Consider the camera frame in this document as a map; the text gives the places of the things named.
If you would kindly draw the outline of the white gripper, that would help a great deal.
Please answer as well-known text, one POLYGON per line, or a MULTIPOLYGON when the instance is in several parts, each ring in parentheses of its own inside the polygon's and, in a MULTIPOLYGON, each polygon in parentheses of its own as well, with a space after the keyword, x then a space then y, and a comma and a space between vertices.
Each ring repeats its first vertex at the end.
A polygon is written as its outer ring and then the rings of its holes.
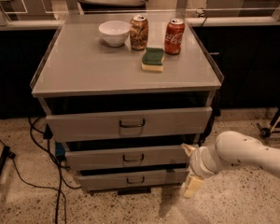
POLYGON ((192 197, 204 183, 203 178, 209 178, 222 171, 220 157, 214 146, 194 147, 192 145, 181 145, 189 156, 189 167, 195 175, 189 175, 185 184, 184 196, 192 197))

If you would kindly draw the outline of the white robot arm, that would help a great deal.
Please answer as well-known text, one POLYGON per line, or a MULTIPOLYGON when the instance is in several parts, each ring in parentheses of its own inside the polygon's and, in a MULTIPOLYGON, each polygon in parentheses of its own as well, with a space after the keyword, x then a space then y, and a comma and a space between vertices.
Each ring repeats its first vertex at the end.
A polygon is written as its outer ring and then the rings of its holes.
POLYGON ((219 172, 254 166, 280 178, 280 149, 264 146, 258 139, 234 131, 219 134, 207 147, 182 144, 189 157, 184 196, 190 198, 206 178, 219 172))

